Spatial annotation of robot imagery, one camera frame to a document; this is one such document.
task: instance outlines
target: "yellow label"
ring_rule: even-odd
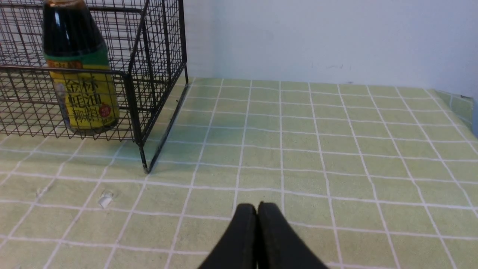
[[[64,62],[49,65],[63,66]],[[104,69],[108,66],[84,65],[83,69]],[[60,102],[66,107],[70,126],[87,130],[112,124],[119,118],[118,101],[111,75],[50,72]]]

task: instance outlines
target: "dark liquid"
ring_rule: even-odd
[[[76,57],[106,49],[106,43],[88,7],[82,0],[67,5],[56,5],[46,1],[43,5],[43,52],[47,56]],[[76,134],[94,135],[105,132],[118,124],[91,129],[76,129],[70,124],[64,97],[59,97],[62,116],[67,128]]]

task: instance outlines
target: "wire basket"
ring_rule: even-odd
[[[0,3],[0,133],[56,137],[133,140],[143,168],[152,169],[184,100],[186,69],[182,0],[86,0],[108,47],[110,70],[88,70],[108,78],[115,98],[116,124],[107,131],[85,133],[69,128],[62,114],[51,72],[77,76],[85,69],[58,68],[43,56],[43,6],[37,0]],[[178,78],[186,86],[148,165],[144,144]],[[75,119],[91,115],[75,114]]]

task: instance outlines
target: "bottle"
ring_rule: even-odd
[[[110,65],[106,42],[83,0],[44,0],[43,54],[48,67],[85,69],[50,72],[67,128],[94,135],[118,124],[112,76],[87,70]]]

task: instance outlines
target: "table surface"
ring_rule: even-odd
[[[260,201],[331,268],[472,268],[477,175],[434,90],[195,78],[150,175],[132,142],[0,136],[0,268],[194,268]]]

